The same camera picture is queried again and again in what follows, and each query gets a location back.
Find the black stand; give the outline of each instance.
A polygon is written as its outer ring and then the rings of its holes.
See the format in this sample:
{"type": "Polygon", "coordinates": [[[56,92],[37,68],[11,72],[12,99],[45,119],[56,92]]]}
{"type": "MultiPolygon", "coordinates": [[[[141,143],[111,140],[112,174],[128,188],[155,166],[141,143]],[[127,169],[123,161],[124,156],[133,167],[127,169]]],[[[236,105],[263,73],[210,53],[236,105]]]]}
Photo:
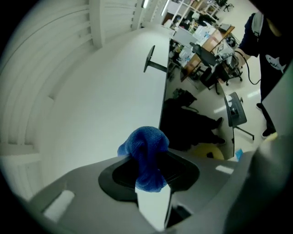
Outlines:
{"type": "Polygon", "coordinates": [[[153,68],[156,68],[156,69],[161,70],[163,72],[167,72],[167,68],[166,67],[164,67],[164,66],[162,66],[160,64],[157,64],[157,63],[155,63],[153,61],[148,61],[146,67],[148,67],[148,66],[153,67],[153,68]]]}
{"type": "Polygon", "coordinates": [[[253,134],[251,134],[251,133],[249,133],[249,132],[243,130],[242,128],[239,128],[238,126],[235,126],[234,128],[237,128],[237,129],[239,129],[240,131],[242,131],[242,132],[244,132],[244,133],[246,133],[246,134],[252,136],[252,140],[253,140],[253,141],[255,140],[255,136],[254,136],[253,134]]]}
{"type": "Polygon", "coordinates": [[[215,83],[215,90],[216,90],[216,93],[217,93],[218,95],[220,95],[220,93],[218,92],[218,83],[215,83]]]}
{"type": "Polygon", "coordinates": [[[154,52],[154,49],[155,49],[155,46],[153,46],[151,48],[150,52],[147,55],[146,63],[145,63],[145,68],[144,68],[143,72],[146,72],[146,69],[147,69],[148,66],[153,67],[153,68],[156,68],[156,69],[161,70],[163,72],[167,72],[167,68],[166,67],[164,67],[164,66],[162,66],[160,64],[157,64],[157,63],[151,61],[152,53],[154,52]]]}

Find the cable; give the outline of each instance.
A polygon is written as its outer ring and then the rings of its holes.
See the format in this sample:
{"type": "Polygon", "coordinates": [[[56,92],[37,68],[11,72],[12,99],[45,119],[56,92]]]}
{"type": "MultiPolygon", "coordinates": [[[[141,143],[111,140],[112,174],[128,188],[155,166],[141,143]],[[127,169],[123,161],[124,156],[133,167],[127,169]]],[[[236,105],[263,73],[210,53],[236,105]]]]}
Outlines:
{"type": "Polygon", "coordinates": [[[256,84],[255,83],[253,83],[252,81],[251,81],[251,79],[250,79],[250,71],[249,71],[249,66],[248,66],[248,63],[247,63],[247,61],[246,61],[246,59],[244,58],[244,56],[243,56],[243,54],[242,53],[240,53],[239,51],[235,51],[235,52],[237,52],[238,54],[240,54],[242,57],[243,57],[243,59],[244,59],[244,61],[245,61],[245,63],[246,63],[246,66],[247,66],[247,70],[248,70],[248,79],[249,79],[249,81],[253,84],[253,85],[257,85],[259,82],[260,82],[260,80],[259,81],[257,81],[256,82],[256,84]]]}

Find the desk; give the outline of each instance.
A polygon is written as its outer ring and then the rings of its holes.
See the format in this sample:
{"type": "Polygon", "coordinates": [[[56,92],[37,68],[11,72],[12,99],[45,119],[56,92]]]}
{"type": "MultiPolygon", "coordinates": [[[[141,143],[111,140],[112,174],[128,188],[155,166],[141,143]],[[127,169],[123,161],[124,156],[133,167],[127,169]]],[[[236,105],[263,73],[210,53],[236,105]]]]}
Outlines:
{"type": "Polygon", "coordinates": [[[45,185],[77,167],[117,156],[138,127],[159,127],[169,36],[150,28],[127,33],[94,52],[72,71],[54,101],[42,133],[45,185]]]}
{"type": "MultiPolygon", "coordinates": [[[[235,27],[230,26],[226,32],[220,32],[218,29],[210,36],[210,38],[203,44],[203,48],[211,52],[221,41],[233,31],[235,27]]],[[[181,81],[185,80],[187,76],[200,64],[200,58],[195,54],[192,59],[184,67],[187,70],[187,75],[181,81]]]]}

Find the black office chair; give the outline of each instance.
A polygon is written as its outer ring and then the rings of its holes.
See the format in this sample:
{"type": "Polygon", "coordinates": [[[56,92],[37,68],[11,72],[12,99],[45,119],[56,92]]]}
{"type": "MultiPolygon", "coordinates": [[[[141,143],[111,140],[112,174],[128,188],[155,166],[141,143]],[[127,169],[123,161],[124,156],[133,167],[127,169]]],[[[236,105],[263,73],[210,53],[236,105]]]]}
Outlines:
{"type": "Polygon", "coordinates": [[[225,3],[225,8],[224,8],[224,11],[226,11],[226,9],[227,9],[227,11],[229,12],[229,7],[233,7],[234,8],[234,6],[233,6],[233,4],[227,4],[227,3],[225,3]]]}
{"type": "Polygon", "coordinates": [[[235,92],[230,94],[229,96],[232,98],[232,100],[231,100],[232,106],[231,107],[229,106],[227,99],[225,98],[225,104],[226,104],[226,109],[227,109],[227,113],[228,113],[229,127],[237,128],[238,130],[250,135],[252,137],[252,140],[254,141],[255,136],[253,134],[238,127],[238,125],[247,122],[246,115],[245,115],[244,109],[241,104],[241,103],[243,103],[243,99],[242,98],[239,99],[238,95],[235,92]]]}
{"type": "Polygon", "coordinates": [[[208,88],[208,90],[210,90],[211,86],[215,85],[216,93],[219,95],[220,93],[217,90],[217,74],[212,73],[212,69],[210,67],[211,65],[216,65],[216,57],[200,45],[195,45],[194,43],[190,43],[190,45],[192,46],[192,52],[196,53],[197,56],[201,59],[202,63],[208,67],[201,75],[200,81],[205,87],[208,88]]]}

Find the blue object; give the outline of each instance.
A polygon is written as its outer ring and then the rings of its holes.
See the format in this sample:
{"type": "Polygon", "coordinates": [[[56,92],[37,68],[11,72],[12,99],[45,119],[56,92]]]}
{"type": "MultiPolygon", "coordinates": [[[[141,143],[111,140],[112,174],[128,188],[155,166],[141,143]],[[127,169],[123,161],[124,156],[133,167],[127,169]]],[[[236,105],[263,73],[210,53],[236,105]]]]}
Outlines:
{"type": "Polygon", "coordinates": [[[167,184],[157,167],[156,155],[167,152],[169,140],[154,127],[140,127],[118,148],[118,156],[131,154],[138,162],[136,187],[147,192],[160,192],[167,184]]]}
{"type": "Polygon", "coordinates": [[[239,159],[240,159],[240,157],[241,157],[242,154],[243,154],[242,149],[239,149],[239,150],[237,150],[237,151],[235,152],[235,156],[236,156],[236,158],[237,158],[237,161],[239,161],[239,159]]]}

